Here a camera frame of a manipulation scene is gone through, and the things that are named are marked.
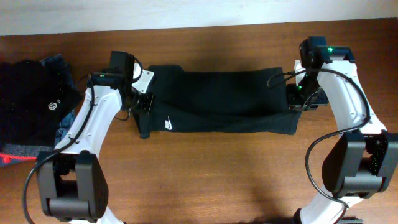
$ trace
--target wooden table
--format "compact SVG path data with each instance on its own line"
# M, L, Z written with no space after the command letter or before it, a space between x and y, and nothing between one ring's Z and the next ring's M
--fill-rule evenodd
M110 52L134 54L145 67L179 64L188 71L241 71L281 66L293 69L299 44L324 35L332 45L350 46L368 100L391 133L398 132L398 20L304 22L78 34L0 37L9 62L62 53L76 81L106 68ZM109 185L109 206L127 223L236 223L256 217L291 217L316 194L305 173L307 147L335 131L330 107L305 112L297 133L152 133L139 138L135 122L114 120L100 163ZM311 167L321 166L337 138L315 148ZM1 223L25 223L22 183L33 163L0 169ZM38 223L56 223L40 210L37 183L28 192ZM350 209L365 223L396 223L398 172L383 194Z

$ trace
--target black pants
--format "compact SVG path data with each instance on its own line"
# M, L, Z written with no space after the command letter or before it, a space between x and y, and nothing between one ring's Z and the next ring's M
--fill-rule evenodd
M301 112L290 110L285 85L268 78L281 68L253 72L184 72L177 65L150 66L155 95L149 115L138 116L141 138L151 131L294 134Z

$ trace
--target pile of clothes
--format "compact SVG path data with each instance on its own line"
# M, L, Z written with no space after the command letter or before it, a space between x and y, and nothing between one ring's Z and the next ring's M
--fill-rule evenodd
M72 126L80 100L60 54L0 63L0 166L53 150Z

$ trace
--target white circular logo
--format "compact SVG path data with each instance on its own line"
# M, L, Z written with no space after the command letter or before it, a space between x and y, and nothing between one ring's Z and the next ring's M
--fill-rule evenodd
M57 104L56 104L56 103L50 103L50 104L49 104L49 109L50 109L50 110L55 110L55 109L57 109Z

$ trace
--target black fabric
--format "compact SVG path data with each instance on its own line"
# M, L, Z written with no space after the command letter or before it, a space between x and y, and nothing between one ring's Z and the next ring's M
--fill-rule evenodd
M0 64L0 149L5 143L53 146L57 124L81 100L36 61ZM49 104L56 108L50 110Z
M290 110L285 85L266 87L281 68L253 72L184 72L177 65L150 66L155 80L149 129L172 132L269 131L294 134L301 112ZM149 131L140 129L141 137Z

